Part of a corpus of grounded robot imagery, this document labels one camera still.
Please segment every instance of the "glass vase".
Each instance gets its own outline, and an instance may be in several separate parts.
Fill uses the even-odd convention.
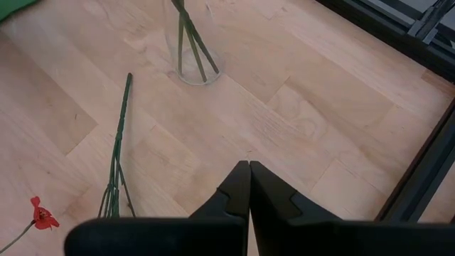
[[[207,85],[223,69],[218,28],[206,0],[163,0],[166,42],[182,81]]]

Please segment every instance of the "green stems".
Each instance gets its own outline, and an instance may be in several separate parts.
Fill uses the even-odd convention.
[[[120,110],[120,119],[117,126],[117,134],[115,136],[114,148],[112,150],[111,166],[109,172],[109,183],[107,184],[106,190],[102,196],[100,210],[98,211],[98,218],[118,218],[120,217],[120,207],[119,207],[119,179],[121,184],[125,188],[125,193],[128,199],[128,207],[130,208],[133,217],[136,217],[134,208],[129,196],[127,184],[125,182],[125,177],[123,174],[122,166],[120,165],[120,153],[122,148],[122,134],[125,123],[125,114],[127,112],[127,102],[129,95],[129,88],[131,87],[133,80],[133,75],[128,74],[127,85],[125,86],[125,91],[123,94],[122,109]]]
[[[200,76],[202,77],[203,81],[207,81],[207,77],[205,76],[205,71],[203,68],[202,61],[200,60],[199,52],[196,47],[195,41],[198,44],[200,50],[203,52],[205,57],[207,58],[208,62],[212,66],[213,70],[218,74],[220,71],[218,70],[215,61],[213,60],[212,56],[208,52],[207,47],[205,47],[202,38],[200,37],[198,31],[196,30],[192,20],[188,12],[185,10],[184,0],[172,0],[172,4],[176,7],[177,11],[179,12],[178,15],[178,71],[180,75],[183,75],[182,71],[182,49],[183,49],[183,28],[186,30],[186,34],[188,36],[188,41],[190,42],[191,50],[193,51],[194,58],[198,64]]]
[[[19,241],[19,239],[21,239],[23,237],[23,235],[25,235],[27,233],[27,231],[31,228],[31,226],[33,226],[35,224],[35,221],[32,220],[30,222],[30,224],[28,224],[28,226],[26,227],[26,229],[24,229],[22,231],[22,233],[17,237],[15,238],[14,240],[12,240],[7,246],[3,247],[3,249],[0,250],[0,254],[2,254],[4,251],[6,251],[8,248],[10,248],[12,245],[14,245],[14,243],[16,243],[17,241]]]

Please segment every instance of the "red flower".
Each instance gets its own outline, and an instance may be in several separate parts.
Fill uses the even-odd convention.
[[[34,198],[30,199],[30,202],[35,208],[35,211],[33,212],[33,220],[35,221],[36,228],[38,228],[39,230],[43,230],[46,228],[52,229],[52,226],[55,227],[60,226],[60,224],[54,217],[52,217],[52,214],[50,214],[48,210],[39,207],[41,200],[38,196],[35,196]]]

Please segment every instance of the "wooden floor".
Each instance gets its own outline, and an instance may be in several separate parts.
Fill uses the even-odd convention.
[[[172,70],[159,0],[44,0],[0,25],[0,247],[32,196],[61,223],[6,255],[62,255],[96,216],[128,72],[122,164],[140,216],[189,215],[251,159],[342,218],[375,217],[455,87],[315,1],[210,5],[226,64],[207,87]],[[422,220],[455,214],[454,172]]]

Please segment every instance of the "green fabric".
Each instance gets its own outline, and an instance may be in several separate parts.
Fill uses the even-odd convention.
[[[38,0],[0,0],[0,21],[3,21],[13,12],[22,9]]]

